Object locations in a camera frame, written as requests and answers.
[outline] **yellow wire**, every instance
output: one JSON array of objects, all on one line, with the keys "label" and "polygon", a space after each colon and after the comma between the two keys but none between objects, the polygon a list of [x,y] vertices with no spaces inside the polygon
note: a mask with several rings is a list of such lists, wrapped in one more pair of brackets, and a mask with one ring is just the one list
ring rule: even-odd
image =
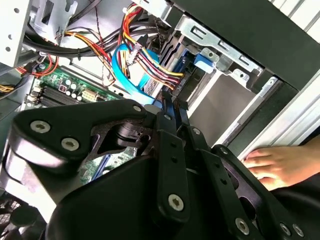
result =
[{"label": "yellow wire", "polygon": [[[134,44],[136,44],[136,41],[133,40],[128,34],[126,34],[125,32],[123,33],[123,35],[129,39],[130,41],[132,41]],[[181,72],[172,72],[172,71],[168,71],[167,69],[165,69],[164,67],[160,66],[155,60],[153,60],[153,58],[149,55],[149,53],[147,52],[147,50],[143,47],[142,51],[144,52],[144,54],[146,55],[146,57],[155,65],[157,66],[159,69],[161,69],[163,72],[165,72],[166,74],[169,75],[173,75],[173,76],[183,76],[184,74]]]},{"label": "yellow wire", "polygon": [[80,38],[81,40],[83,40],[97,55],[98,57],[102,60],[103,65],[109,70],[109,72],[111,73],[112,77],[116,80],[116,76],[114,74],[114,71],[111,69],[111,67],[107,64],[107,62],[105,61],[104,57],[92,46],[92,44],[82,35],[74,33],[74,32],[66,32],[65,34],[70,35],[70,36],[77,36],[78,38]]},{"label": "yellow wire", "polygon": [[149,75],[149,77],[150,77],[152,80],[154,80],[154,81],[156,81],[156,82],[158,82],[158,83],[161,83],[161,84],[167,86],[167,87],[170,88],[171,90],[174,89],[172,86],[170,86],[169,84],[161,81],[159,78],[155,78],[154,76],[152,76],[152,75],[150,74],[150,72],[148,72],[148,70],[146,70],[146,69],[144,68],[144,66],[142,66],[141,61],[137,61],[137,62],[140,64],[140,66],[142,67],[142,69],[145,71],[146,74]]}]

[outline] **motherboard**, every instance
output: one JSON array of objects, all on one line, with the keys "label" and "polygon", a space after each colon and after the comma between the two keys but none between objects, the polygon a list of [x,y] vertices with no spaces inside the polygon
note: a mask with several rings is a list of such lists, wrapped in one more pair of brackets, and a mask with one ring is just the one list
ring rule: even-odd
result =
[{"label": "motherboard", "polygon": [[50,75],[34,79],[25,102],[28,107],[56,107],[118,99],[122,97],[106,86],[88,83],[57,68]]}]

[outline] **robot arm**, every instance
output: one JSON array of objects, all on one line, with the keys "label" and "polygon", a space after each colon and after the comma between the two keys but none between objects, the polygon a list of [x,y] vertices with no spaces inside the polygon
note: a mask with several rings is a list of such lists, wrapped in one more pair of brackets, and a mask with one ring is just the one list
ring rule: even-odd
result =
[{"label": "robot arm", "polygon": [[[164,94],[162,105],[157,113],[129,99],[23,111],[1,180],[37,199],[48,240],[308,239],[226,147],[208,147],[183,103]],[[77,183],[82,164],[126,147],[137,157]]]}]

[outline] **metal panel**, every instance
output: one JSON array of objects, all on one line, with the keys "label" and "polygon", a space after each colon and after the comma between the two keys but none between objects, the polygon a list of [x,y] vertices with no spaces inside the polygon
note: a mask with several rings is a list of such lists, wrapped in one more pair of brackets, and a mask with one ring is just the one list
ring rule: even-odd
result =
[{"label": "metal panel", "polygon": [[31,0],[0,1],[0,63],[14,67],[22,47]]},{"label": "metal panel", "polygon": [[[48,5],[52,5],[52,9],[47,22],[43,22],[43,19],[48,14]],[[76,12],[77,6],[77,1],[74,1],[67,9],[66,0],[42,0],[31,25],[43,38],[55,44],[60,44],[69,19]]]},{"label": "metal panel", "polygon": [[258,147],[296,146],[320,126],[320,70],[277,117],[239,154]]}]

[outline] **aluminum frame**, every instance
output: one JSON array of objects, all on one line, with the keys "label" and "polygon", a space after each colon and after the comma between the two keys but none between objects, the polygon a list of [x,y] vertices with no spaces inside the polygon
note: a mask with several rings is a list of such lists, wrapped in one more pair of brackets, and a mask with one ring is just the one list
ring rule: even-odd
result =
[{"label": "aluminum frame", "polygon": [[297,146],[320,126],[320,70],[272,122],[238,155],[260,147]]}]

